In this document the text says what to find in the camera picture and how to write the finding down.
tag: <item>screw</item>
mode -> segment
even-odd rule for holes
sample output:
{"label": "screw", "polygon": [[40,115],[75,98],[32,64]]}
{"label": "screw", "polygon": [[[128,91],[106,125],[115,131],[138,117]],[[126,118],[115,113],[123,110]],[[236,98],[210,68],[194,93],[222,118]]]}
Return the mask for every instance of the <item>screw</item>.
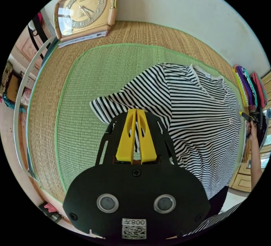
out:
{"label": "screw", "polygon": [[78,217],[74,213],[70,213],[70,217],[73,221],[77,221]]}
{"label": "screw", "polygon": [[132,171],[132,175],[133,175],[134,177],[139,177],[139,176],[141,175],[141,171],[140,171],[139,169],[134,169],[134,170]]}
{"label": "screw", "polygon": [[202,218],[202,214],[199,214],[199,215],[196,216],[195,221],[200,221],[201,218]]}

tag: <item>shirt sleeve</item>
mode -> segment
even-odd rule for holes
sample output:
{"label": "shirt sleeve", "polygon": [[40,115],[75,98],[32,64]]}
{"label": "shirt sleeve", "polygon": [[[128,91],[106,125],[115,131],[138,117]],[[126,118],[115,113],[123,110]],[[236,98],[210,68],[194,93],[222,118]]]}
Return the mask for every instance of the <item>shirt sleeve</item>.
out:
{"label": "shirt sleeve", "polygon": [[161,118],[167,129],[172,116],[170,92],[163,66],[150,67],[126,84],[119,92],[99,97],[90,107],[103,123],[129,109],[143,109]]}
{"label": "shirt sleeve", "polygon": [[230,208],[229,210],[221,213],[221,214],[218,214],[218,215],[214,215],[206,220],[204,220],[194,231],[188,233],[188,234],[185,234],[183,236],[187,236],[187,235],[191,235],[191,234],[194,234],[194,233],[197,233],[199,231],[202,231],[204,229],[207,229],[211,226],[214,226],[216,224],[218,224],[219,222],[223,221],[225,218],[227,218],[230,214],[232,214],[240,205],[242,204],[239,203],[235,206],[233,206],[232,208]]}

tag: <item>clock hand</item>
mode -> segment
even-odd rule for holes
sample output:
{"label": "clock hand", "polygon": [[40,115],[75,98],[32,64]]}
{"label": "clock hand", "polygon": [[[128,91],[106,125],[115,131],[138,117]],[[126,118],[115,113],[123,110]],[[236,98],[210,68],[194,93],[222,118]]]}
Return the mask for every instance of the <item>clock hand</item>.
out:
{"label": "clock hand", "polygon": [[92,18],[92,16],[86,12],[86,10],[83,6],[79,6],[79,8],[88,16],[88,18]]}
{"label": "clock hand", "polygon": [[86,11],[88,11],[88,12],[91,12],[92,14],[95,13],[94,11],[92,11],[92,10],[86,8],[85,6],[82,6],[82,7],[84,8],[84,10],[86,10]]}

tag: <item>human hand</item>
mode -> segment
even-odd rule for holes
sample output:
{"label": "human hand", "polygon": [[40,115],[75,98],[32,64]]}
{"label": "human hand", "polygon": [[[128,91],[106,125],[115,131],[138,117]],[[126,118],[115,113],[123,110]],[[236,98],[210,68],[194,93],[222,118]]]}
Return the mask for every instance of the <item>human hand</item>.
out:
{"label": "human hand", "polygon": [[257,140],[257,127],[256,127],[256,124],[254,124],[254,122],[251,121],[250,125],[251,125],[251,130],[250,130],[249,139],[250,139],[250,141]]}

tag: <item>wall clock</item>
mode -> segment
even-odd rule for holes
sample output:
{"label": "wall clock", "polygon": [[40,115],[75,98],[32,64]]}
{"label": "wall clock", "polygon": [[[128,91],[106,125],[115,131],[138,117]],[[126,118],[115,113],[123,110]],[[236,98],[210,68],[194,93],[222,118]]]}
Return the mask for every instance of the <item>wall clock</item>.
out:
{"label": "wall clock", "polygon": [[61,42],[110,30],[115,24],[117,0],[59,0],[54,27]]}

